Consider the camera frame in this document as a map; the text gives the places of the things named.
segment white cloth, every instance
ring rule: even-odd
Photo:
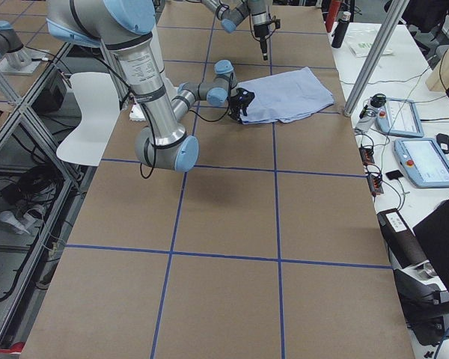
[[[255,95],[248,116],[241,116],[243,123],[292,122],[335,103],[332,93],[308,67],[241,82],[239,86]]]

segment red handle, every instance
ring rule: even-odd
[[[332,0],[331,4],[329,5],[328,10],[328,16],[326,17],[326,31],[331,32],[332,26],[334,25],[336,21],[337,13],[339,12],[339,9],[341,7],[341,1],[340,0]]]

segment white sticker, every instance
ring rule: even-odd
[[[120,64],[131,85],[141,85],[158,75],[150,54],[131,61],[120,61]]]
[[[388,213],[386,217],[388,218],[389,223],[394,228],[395,232],[403,232],[404,230],[407,230],[407,227],[403,223],[403,220],[396,212]]]

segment black chair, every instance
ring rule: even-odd
[[[384,5],[384,10],[388,11],[391,0]],[[449,13],[449,0],[410,0],[404,10],[402,19],[406,25],[414,25],[421,33],[429,33],[437,28],[437,34],[442,30],[444,21]],[[416,31],[411,31],[411,35],[415,37]],[[423,55],[427,55],[430,48],[415,39],[415,42],[421,49]]]

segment folded cloth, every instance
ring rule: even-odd
[[[254,92],[243,123],[284,123],[300,120],[326,108],[335,100],[332,93],[308,67],[241,82],[241,88]]]

